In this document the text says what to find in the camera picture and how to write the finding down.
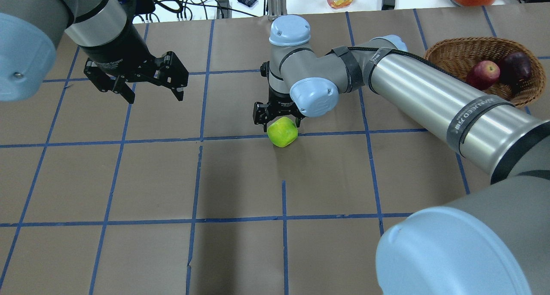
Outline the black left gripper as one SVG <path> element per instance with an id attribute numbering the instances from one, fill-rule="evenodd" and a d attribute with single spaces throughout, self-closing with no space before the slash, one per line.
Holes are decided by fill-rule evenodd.
<path id="1" fill-rule="evenodd" d="M 171 90 L 177 101 L 184 100 L 189 71 L 173 51 L 156 58 L 136 28 L 128 24 L 118 37 L 104 45 L 83 47 L 88 59 L 85 76 L 95 88 L 119 94 L 129 104 L 135 101 L 130 82 L 149 82 Z"/>

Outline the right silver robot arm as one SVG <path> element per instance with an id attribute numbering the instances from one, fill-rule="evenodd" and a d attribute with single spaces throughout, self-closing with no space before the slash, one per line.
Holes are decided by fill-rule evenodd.
<path id="1" fill-rule="evenodd" d="M 422 209 L 385 231 L 376 277 L 385 295 L 549 293 L 549 122 L 407 52 L 396 35 L 318 58 L 298 15 L 271 24 L 261 68 L 269 102 L 254 123 L 319 117 L 367 86 L 488 173 L 485 189 Z"/>

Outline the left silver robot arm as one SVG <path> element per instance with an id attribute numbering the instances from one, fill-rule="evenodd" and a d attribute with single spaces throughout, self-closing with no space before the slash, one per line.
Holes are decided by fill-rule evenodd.
<path id="1" fill-rule="evenodd" d="M 84 74 L 102 93 L 135 101 L 131 82 L 171 90 L 182 101 L 189 73 L 177 55 L 156 58 L 133 19 L 154 10 L 155 0 L 1 0 L 0 99 L 29 99 L 53 68 L 66 34 L 88 55 Z"/>

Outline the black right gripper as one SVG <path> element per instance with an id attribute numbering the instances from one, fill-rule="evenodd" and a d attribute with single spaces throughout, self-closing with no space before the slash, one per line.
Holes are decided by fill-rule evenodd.
<path id="1" fill-rule="evenodd" d="M 268 80 L 269 97 L 267 103 L 254 103 L 253 121 L 255 125 L 261 125 L 263 132 L 267 132 L 269 122 L 277 117 L 293 116 L 296 128 L 300 128 L 301 122 L 306 118 L 297 108 L 290 97 L 290 91 L 283 79 L 276 76 L 269 66 L 269 61 L 260 66 L 260 74 Z"/>

